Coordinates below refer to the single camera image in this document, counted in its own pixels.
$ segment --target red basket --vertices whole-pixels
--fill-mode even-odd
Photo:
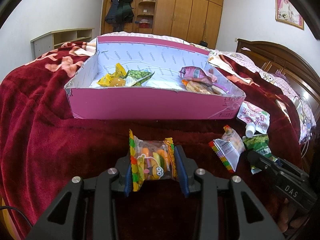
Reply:
[[[141,29],[147,29],[149,28],[150,23],[139,23],[139,28]]]

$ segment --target white bottle cap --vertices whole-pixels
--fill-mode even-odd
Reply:
[[[256,125],[253,122],[247,123],[247,125],[245,126],[245,136],[247,136],[248,138],[252,138],[255,132]]]

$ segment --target metal bolt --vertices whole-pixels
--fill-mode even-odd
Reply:
[[[71,180],[73,183],[79,183],[81,181],[81,178],[79,176],[75,176]]]
[[[233,176],[233,177],[232,177],[232,180],[233,180],[235,183],[241,182],[241,178],[240,178],[239,176]]]
[[[205,174],[205,170],[204,170],[204,169],[197,169],[197,170],[196,170],[196,174],[198,174],[198,175],[204,175],[204,174]]]
[[[108,173],[110,175],[116,174],[117,173],[117,169],[116,168],[110,168],[110,169],[108,169]]]

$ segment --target hanging clothes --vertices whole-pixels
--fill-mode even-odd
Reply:
[[[132,2],[133,0],[111,0],[105,22],[112,24],[114,32],[121,32],[125,23],[132,23],[134,16],[130,5]]]

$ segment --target bride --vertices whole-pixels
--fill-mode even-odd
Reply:
[[[278,9],[278,16],[281,20],[285,20],[297,25],[300,24],[300,14],[288,0],[281,0]]]

